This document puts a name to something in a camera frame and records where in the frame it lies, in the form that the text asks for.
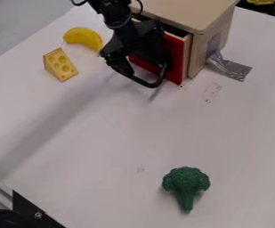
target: yellow banana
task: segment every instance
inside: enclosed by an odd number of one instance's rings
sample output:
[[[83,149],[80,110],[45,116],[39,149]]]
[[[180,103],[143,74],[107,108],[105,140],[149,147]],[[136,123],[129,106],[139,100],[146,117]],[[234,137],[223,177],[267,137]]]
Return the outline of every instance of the yellow banana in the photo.
[[[97,53],[103,47],[102,39],[99,34],[84,27],[71,28],[64,34],[63,39],[69,44],[86,45],[94,49]]]

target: broccoli stem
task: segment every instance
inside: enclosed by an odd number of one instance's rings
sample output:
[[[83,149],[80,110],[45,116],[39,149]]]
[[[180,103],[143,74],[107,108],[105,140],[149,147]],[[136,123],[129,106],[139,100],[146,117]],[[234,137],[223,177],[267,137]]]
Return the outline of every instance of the broccoli stem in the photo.
[[[189,212],[193,209],[193,194],[188,192],[182,192],[177,195],[177,198],[184,212]]]

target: wooden box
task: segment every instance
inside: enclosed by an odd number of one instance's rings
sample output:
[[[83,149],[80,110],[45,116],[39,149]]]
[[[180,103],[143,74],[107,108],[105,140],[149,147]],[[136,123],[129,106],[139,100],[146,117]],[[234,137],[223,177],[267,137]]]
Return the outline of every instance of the wooden box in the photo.
[[[219,49],[227,43],[236,0],[142,0],[142,15],[187,31],[190,47],[184,50],[187,75],[193,78],[203,68],[208,44],[218,36]],[[133,12],[140,9],[132,4]]]

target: green broccoli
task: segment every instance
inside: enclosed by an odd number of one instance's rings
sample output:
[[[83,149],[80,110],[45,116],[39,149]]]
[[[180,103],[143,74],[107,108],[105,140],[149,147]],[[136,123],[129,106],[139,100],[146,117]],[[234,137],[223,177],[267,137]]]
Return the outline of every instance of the green broccoli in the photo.
[[[210,187],[209,177],[198,168],[180,167],[164,176],[163,188],[173,192],[183,211],[193,209],[193,198],[198,191],[206,191]]]

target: floor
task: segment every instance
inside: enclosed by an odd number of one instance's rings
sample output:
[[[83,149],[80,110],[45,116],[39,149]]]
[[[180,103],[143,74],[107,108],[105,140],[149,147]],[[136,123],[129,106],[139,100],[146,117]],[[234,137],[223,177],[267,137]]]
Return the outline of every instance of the floor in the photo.
[[[71,7],[69,0],[0,0],[0,55]]]

